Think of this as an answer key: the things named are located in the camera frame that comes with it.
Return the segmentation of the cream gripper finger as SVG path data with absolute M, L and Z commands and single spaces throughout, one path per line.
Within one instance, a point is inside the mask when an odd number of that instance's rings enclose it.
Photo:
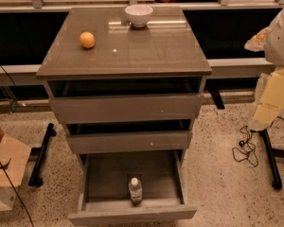
M 262 74 L 257 81 L 248 128 L 263 131 L 271 126 L 284 109 L 284 68 L 270 75 Z
M 268 31 L 268 27 L 263 28 L 261 31 L 259 31 L 256 35 L 254 35 L 250 40 L 246 42 L 244 48 L 253 52 L 264 51 Z

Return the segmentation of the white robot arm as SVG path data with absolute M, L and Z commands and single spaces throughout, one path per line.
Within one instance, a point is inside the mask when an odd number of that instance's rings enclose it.
M 247 41 L 244 48 L 263 51 L 265 60 L 275 66 L 273 73 L 261 74 L 257 81 L 248 122 L 251 131 L 263 131 L 284 109 L 284 7 L 267 27 Z

